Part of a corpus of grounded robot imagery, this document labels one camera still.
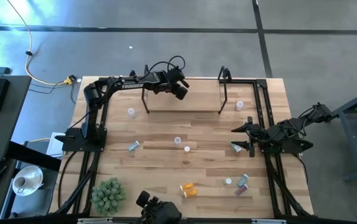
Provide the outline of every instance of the metal bracket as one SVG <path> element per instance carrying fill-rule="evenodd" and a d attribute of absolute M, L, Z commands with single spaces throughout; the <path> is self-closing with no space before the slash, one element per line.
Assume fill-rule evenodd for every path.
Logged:
<path fill-rule="evenodd" d="M 221 75 L 222 75 L 222 82 L 224 84 L 224 96 L 225 96 L 225 99 L 224 99 L 224 102 L 222 103 L 220 111 L 218 111 L 218 114 L 221 114 L 222 109 L 224 109 L 224 107 L 225 107 L 225 105 L 227 103 L 227 100 L 228 100 L 227 81 L 232 82 L 232 75 L 231 75 L 231 72 L 229 71 L 228 68 L 225 68 L 224 66 L 221 66 L 220 72 L 219 72 L 218 77 L 217 77 L 218 80 L 220 80 Z"/>
<path fill-rule="evenodd" d="M 105 147 L 108 130 L 106 128 L 98 127 L 98 132 L 99 139 L 97 142 L 89 142 L 83 137 L 80 128 L 72 128 L 67 131 L 64 137 L 74 136 L 74 138 L 63 140 L 64 146 L 62 150 L 67 152 L 102 152 Z"/>
<path fill-rule="evenodd" d="M 259 84 L 262 88 L 267 88 L 267 80 L 266 79 L 256 79 L 255 82 Z"/>

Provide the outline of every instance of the power cable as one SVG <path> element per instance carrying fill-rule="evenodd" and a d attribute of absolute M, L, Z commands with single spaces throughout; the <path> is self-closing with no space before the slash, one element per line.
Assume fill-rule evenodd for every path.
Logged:
<path fill-rule="evenodd" d="M 36 78 L 35 76 L 32 75 L 32 73 L 29 71 L 29 56 L 33 56 L 33 53 L 31 52 L 31 49 L 32 49 L 32 46 L 33 46 L 33 37 L 31 36 L 31 32 L 30 32 L 30 29 L 29 27 L 27 26 L 26 24 L 26 21 L 23 19 L 23 17 L 21 16 L 21 14 L 16 10 L 16 8 L 14 7 L 14 5 L 9 1 L 7 0 L 8 3 L 12 6 L 12 8 L 15 10 L 16 14 L 22 19 L 22 22 L 24 23 L 24 26 L 26 27 L 28 33 L 29 33 L 29 36 L 30 36 L 30 47 L 29 47 L 29 50 L 26 51 L 26 62 L 25 62 L 25 70 L 26 70 L 26 73 L 32 78 L 34 79 L 35 81 L 37 82 L 40 82 L 40 83 L 43 83 L 43 84 L 46 84 L 46 85 L 62 85 L 64 84 L 65 82 L 67 82 L 67 80 L 64 80 L 62 82 L 58 82 L 58 83 L 49 83 L 49 82 L 45 82 L 45 81 L 42 81 L 38 78 Z"/>

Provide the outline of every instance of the wooden table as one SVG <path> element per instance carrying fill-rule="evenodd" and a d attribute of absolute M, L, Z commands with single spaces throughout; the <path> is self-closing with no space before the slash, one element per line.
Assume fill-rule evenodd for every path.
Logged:
<path fill-rule="evenodd" d="M 85 114 L 83 88 L 98 78 L 83 77 L 72 123 Z M 271 78 L 267 79 L 267 83 L 275 122 L 290 118 L 283 80 Z M 264 157 L 257 147 L 255 157 L 250 158 L 245 151 L 233 153 L 230 146 L 231 141 L 248 139 L 244 133 L 232 133 L 232 129 L 242 126 L 248 116 L 258 123 L 253 88 L 246 84 L 229 84 L 227 91 L 228 101 L 220 115 L 210 112 L 146 114 L 141 102 L 141 90 L 118 91 L 113 95 L 106 124 L 107 143 L 99 161 L 95 186 L 101 180 L 118 177 L 126 188 L 124 207 L 115 216 L 140 216 L 141 208 L 135 200 L 142 190 L 146 190 L 151 197 L 155 195 L 163 201 L 174 202 L 183 217 L 273 217 Z M 263 114 L 267 114 L 261 92 L 260 97 Z M 244 109 L 235 111 L 239 100 L 244 102 Z M 136 110 L 135 119 L 129 118 L 128 108 Z M 183 141 L 182 147 L 174 146 L 177 136 Z M 140 142 L 140 148 L 135 153 L 128 152 L 127 147 L 135 141 Z M 184 153 L 184 146 L 191 147 L 189 154 Z M 64 156 L 60 171 L 69 155 Z M 62 203 L 77 185 L 82 157 L 82 152 L 76 153 L 67 166 L 62 182 Z M 303 208 L 313 213 L 302 164 L 290 154 L 282 154 L 282 162 L 288 188 Z M 237 181 L 243 174 L 249 176 L 249 189 L 236 197 Z M 230 186 L 224 185 L 227 177 L 233 179 Z M 184 198 L 179 186 L 191 182 L 195 183 L 199 193 L 193 198 Z M 59 178 L 50 212 L 57 210 L 58 187 Z M 86 194 L 87 188 L 83 190 L 80 211 Z M 279 190 L 277 194 L 283 211 Z M 91 216 L 99 216 L 94 208 L 91 209 Z"/>

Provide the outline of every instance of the gray floor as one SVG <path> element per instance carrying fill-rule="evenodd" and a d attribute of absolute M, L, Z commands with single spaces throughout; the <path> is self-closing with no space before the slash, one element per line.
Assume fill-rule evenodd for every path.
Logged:
<path fill-rule="evenodd" d="M 30 25 L 74 27 L 255 28 L 251 0 L 13 1 Z M 357 1 L 259 0 L 265 29 L 357 30 Z M 21 24 L 0 0 L 0 25 Z M 49 82 L 74 74 L 119 75 L 173 55 L 187 60 L 188 76 L 216 76 L 221 65 L 235 77 L 265 77 L 257 34 L 34 32 L 30 70 Z M 283 78 L 294 116 L 320 101 L 331 109 L 357 95 L 357 35 L 266 35 L 272 75 Z M 26 32 L 0 31 L 0 66 L 25 75 Z M 63 131 L 74 105 L 70 89 L 29 92 L 13 140 Z M 357 221 L 357 181 L 338 121 L 307 128 L 315 144 L 304 153 L 315 214 Z"/>

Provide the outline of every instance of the small plastic bottle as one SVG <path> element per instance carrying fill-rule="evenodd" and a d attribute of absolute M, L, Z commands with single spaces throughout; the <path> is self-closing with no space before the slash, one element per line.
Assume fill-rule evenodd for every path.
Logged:
<path fill-rule="evenodd" d="M 243 108 L 243 102 L 242 101 L 238 101 L 236 103 L 235 110 L 236 111 L 240 111 L 240 110 L 242 110 L 242 108 Z"/>
<path fill-rule="evenodd" d="M 181 188 L 182 191 L 189 190 L 189 189 L 193 188 L 193 183 L 180 185 L 179 188 Z"/>
<path fill-rule="evenodd" d="M 185 196 L 186 198 L 188 198 L 188 197 L 193 197 L 193 196 L 195 196 L 195 195 L 197 195 L 197 194 L 198 194 L 198 190 L 196 190 L 196 189 L 188 190 L 188 191 L 185 191 L 185 192 L 184 192 L 184 196 Z"/>
<path fill-rule="evenodd" d="M 131 118 L 135 118 L 135 110 L 133 108 L 128 109 L 127 112 Z"/>
<path fill-rule="evenodd" d="M 185 146 L 185 147 L 184 147 L 184 151 L 185 151 L 185 153 L 189 153 L 189 152 L 190 152 L 190 150 L 191 150 L 191 148 L 190 148 L 189 146 Z"/>
<path fill-rule="evenodd" d="M 226 184 L 226 185 L 232 184 L 232 179 L 231 179 L 231 178 L 227 178 L 227 179 L 224 181 L 224 184 Z"/>
<path fill-rule="evenodd" d="M 179 146 L 179 145 L 181 144 L 181 138 L 180 138 L 180 137 L 174 138 L 174 144 L 175 144 L 176 146 Z"/>

